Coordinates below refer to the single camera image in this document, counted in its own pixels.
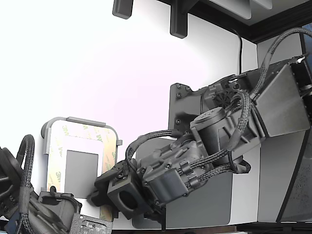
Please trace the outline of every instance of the robotic arm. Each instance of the robotic arm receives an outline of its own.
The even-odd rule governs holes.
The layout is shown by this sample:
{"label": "robotic arm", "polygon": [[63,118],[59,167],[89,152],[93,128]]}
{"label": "robotic arm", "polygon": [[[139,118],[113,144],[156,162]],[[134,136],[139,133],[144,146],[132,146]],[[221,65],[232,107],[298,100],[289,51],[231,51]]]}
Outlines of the robotic arm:
{"label": "robotic arm", "polygon": [[[248,173],[243,155],[269,137],[310,129],[312,79],[306,56],[270,65],[276,47],[302,28],[279,36],[260,69],[229,76],[193,92],[171,86],[169,129],[140,136],[126,159],[95,181],[96,205],[112,205],[128,219],[144,214],[164,224],[166,204],[187,196],[224,172]],[[155,137],[177,140],[151,155],[132,159]]]}
{"label": "robotic arm", "polygon": [[[125,160],[96,179],[97,190],[89,200],[96,206],[112,206],[114,217],[118,212],[128,219],[144,214],[165,227],[166,204],[188,196],[218,174],[248,173],[251,166],[243,155],[266,139],[310,129],[312,76],[306,55],[270,65],[277,46],[294,33],[312,37],[302,28],[286,31],[270,47],[260,69],[225,77],[195,92],[186,85],[172,85],[170,130],[148,133],[132,142]],[[141,160],[132,158],[140,145],[157,137],[176,140]],[[20,168],[23,156],[24,170]],[[90,224],[92,218],[79,215],[81,204],[73,195],[55,190],[44,194],[70,203],[73,210],[65,219],[59,207],[43,203],[41,195],[34,193],[30,184],[33,157],[32,136],[24,138],[16,159],[0,149],[0,216],[12,221],[10,233],[82,232],[83,223]],[[111,231],[112,223],[94,220],[83,231],[94,227]]]}

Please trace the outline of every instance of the black plastic part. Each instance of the black plastic part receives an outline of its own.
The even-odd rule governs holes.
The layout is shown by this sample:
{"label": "black plastic part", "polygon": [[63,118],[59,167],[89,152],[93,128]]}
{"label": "black plastic part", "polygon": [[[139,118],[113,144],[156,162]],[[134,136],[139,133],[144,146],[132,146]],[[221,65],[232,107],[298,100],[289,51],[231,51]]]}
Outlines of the black plastic part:
{"label": "black plastic part", "polygon": [[127,20],[132,15],[133,0],[114,0],[113,15]]}
{"label": "black plastic part", "polygon": [[[128,196],[121,197],[120,194],[124,192],[126,192]],[[128,175],[125,177],[117,180],[111,180],[107,195],[127,219],[131,219],[133,216],[140,215],[145,212],[153,212],[151,206],[145,199],[145,195],[143,194],[141,181],[132,170],[130,170]],[[136,206],[133,207],[133,209],[128,206],[132,200],[136,201]]]}
{"label": "black plastic part", "polygon": [[236,225],[237,231],[253,234],[310,234],[312,223],[309,222],[277,222],[277,223],[244,223]]}
{"label": "black plastic part", "polygon": [[170,34],[178,38],[187,36],[188,12],[199,0],[172,0]]}
{"label": "black plastic part", "polygon": [[260,92],[256,107],[268,137],[310,129],[305,104],[289,65],[285,65]]}
{"label": "black plastic part", "polygon": [[11,152],[0,148],[0,217],[10,219],[17,209],[22,169]]}
{"label": "black plastic part", "polygon": [[108,197],[107,192],[110,181],[122,173],[124,163],[126,163],[125,160],[118,162],[112,169],[99,176],[94,183],[97,190],[88,196],[88,200],[95,206],[111,206],[113,208],[113,218],[118,218],[119,209]]}
{"label": "black plastic part", "polygon": [[[271,64],[269,66],[268,75],[263,87],[267,87],[268,84],[288,63],[291,64],[294,78],[295,81],[298,82],[299,89],[302,88],[302,85],[311,84],[312,81],[309,75],[309,67],[303,63],[305,60],[301,63],[296,63],[298,58],[300,57]],[[216,83],[203,87],[197,91],[192,91],[189,86],[180,83],[171,85],[168,129],[178,129],[182,132],[191,132],[190,122],[193,121],[198,115],[218,106],[225,108],[228,105],[228,101],[226,100],[235,94],[237,91],[235,88],[238,86],[239,89],[251,92],[257,84],[259,77],[260,69],[255,69],[253,71],[245,72],[239,76],[232,75],[224,77]],[[281,79],[280,82],[284,87],[287,84],[283,83],[283,79]],[[310,114],[310,118],[312,118],[312,96],[306,96],[303,99],[307,112]]]}
{"label": "black plastic part", "polygon": [[69,234],[111,234],[113,223],[75,213]]}
{"label": "black plastic part", "polygon": [[69,199],[74,199],[72,194],[55,193],[52,195],[51,192],[41,192],[38,198],[38,202],[44,207],[51,210],[62,220],[63,224],[70,229],[74,213],[80,213],[82,207],[81,203],[73,204]]}

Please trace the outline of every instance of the braided cable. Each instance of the braided cable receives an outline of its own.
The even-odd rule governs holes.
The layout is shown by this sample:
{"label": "braided cable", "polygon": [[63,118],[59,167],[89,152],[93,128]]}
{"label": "braided cable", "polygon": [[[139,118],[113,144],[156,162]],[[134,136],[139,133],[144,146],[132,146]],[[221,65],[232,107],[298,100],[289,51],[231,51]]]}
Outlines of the braided cable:
{"label": "braided cable", "polygon": [[[24,171],[22,174],[22,179],[21,179],[21,188],[26,187],[26,188],[31,188],[32,185],[30,183],[31,180],[31,174],[32,174],[32,169],[33,169],[33,163],[34,163],[34,154],[35,154],[35,140],[32,135],[26,135],[19,147],[19,152],[18,154],[22,154],[24,152],[24,156],[26,158],[25,160],[25,166],[24,166]],[[26,204],[26,206],[29,206],[29,200],[25,200],[24,197],[22,196],[21,199],[19,200],[19,206],[22,204]],[[29,234],[35,234],[33,231],[30,222],[29,222],[29,216],[27,213],[20,213],[19,217],[19,224],[18,228],[16,229],[15,233],[20,234],[21,228],[24,228],[27,233]]]}
{"label": "braided cable", "polygon": [[273,44],[270,46],[266,56],[264,57],[264,60],[261,64],[261,69],[260,69],[260,79],[257,83],[257,85],[255,86],[255,88],[252,90],[250,97],[253,100],[257,100],[258,98],[258,93],[261,89],[261,87],[264,84],[265,78],[267,76],[268,73],[268,68],[272,59],[272,56],[274,54],[274,52],[276,51],[277,47],[279,46],[279,44],[288,36],[292,35],[292,34],[296,34],[296,33],[303,33],[305,35],[308,35],[312,38],[312,32],[305,29],[305,28],[292,28],[289,29],[287,31],[285,31],[284,33],[282,33],[280,36],[278,36],[276,38],[276,40],[273,42]]}

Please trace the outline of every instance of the black metal bracket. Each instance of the black metal bracket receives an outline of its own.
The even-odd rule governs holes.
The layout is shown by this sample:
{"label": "black metal bracket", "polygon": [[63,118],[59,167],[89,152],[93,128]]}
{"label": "black metal bracket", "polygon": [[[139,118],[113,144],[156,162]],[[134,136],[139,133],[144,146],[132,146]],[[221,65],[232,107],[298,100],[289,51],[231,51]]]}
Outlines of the black metal bracket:
{"label": "black metal bracket", "polygon": [[170,34],[185,38],[187,36],[188,12],[199,0],[173,0],[171,3]]}
{"label": "black metal bracket", "polygon": [[[199,0],[172,0],[170,34],[185,38],[187,36],[187,14]],[[128,19],[132,14],[133,0],[114,0],[113,15]]]}
{"label": "black metal bracket", "polygon": [[113,15],[127,20],[132,15],[133,0],[114,0]]}

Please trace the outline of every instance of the white surface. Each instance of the white surface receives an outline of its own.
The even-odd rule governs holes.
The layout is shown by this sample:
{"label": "white surface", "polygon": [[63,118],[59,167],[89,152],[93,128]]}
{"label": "white surface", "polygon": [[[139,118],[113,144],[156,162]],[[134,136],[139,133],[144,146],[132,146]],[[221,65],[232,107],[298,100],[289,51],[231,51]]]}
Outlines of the white surface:
{"label": "white surface", "polygon": [[[91,140],[91,139],[84,139],[80,137],[73,137],[73,136],[65,136],[64,137],[64,146],[63,146],[63,155],[62,155],[62,165],[64,166],[63,172],[66,170],[66,159],[67,159],[67,152],[68,150],[72,151],[78,151],[78,152],[84,152],[84,153],[90,153],[90,154],[96,154],[98,156],[98,162],[97,162],[97,176],[100,176],[102,174],[102,166],[103,166],[103,143],[98,140]],[[65,192],[65,176],[61,176],[60,181],[60,188],[61,193]],[[86,199],[79,199],[79,202],[84,201],[82,208],[81,208],[81,214],[88,215],[91,217],[99,218],[100,215],[100,207],[94,207],[90,205]]]}
{"label": "white surface", "polygon": [[[1,1],[1,147],[16,155],[35,137],[32,183],[46,183],[42,125],[60,117],[106,122],[129,143],[167,129],[170,85],[197,90],[238,71],[236,35],[189,15],[185,39],[169,33],[170,7],[135,0],[128,20],[113,0]],[[243,71],[257,68],[256,45],[244,40]],[[130,229],[119,215],[114,229]]]}
{"label": "white surface", "polygon": [[[63,155],[62,155],[62,162],[61,164],[64,166],[62,172],[66,170],[66,160],[67,160],[67,152],[68,150],[83,152],[83,153],[90,153],[95,154],[98,157],[97,161],[97,176],[102,174],[102,166],[103,166],[103,151],[104,151],[104,144],[98,140],[92,139],[85,139],[80,137],[74,136],[65,136],[64,137],[64,146],[63,146]],[[61,176],[60,181],[60,193],[65,192],[65,177]]]}
{"label": "white surface", "polygon": [[252,10],[250,8],[250,0],[210,0],[223,8],[232,11],[233,13],[249,20],[252,17]]}
{"label": "white surface", "polygon": [[233,174],[232,206],[229,225],[257,221],[260,180],[260,147],[258,145],[244,154],[251,165],[248,174]]}
{"label": "white surface", "polygon": [[253,0],[254,2],[260,4],[264,8],[271,10],[272,9],[272,0]]}

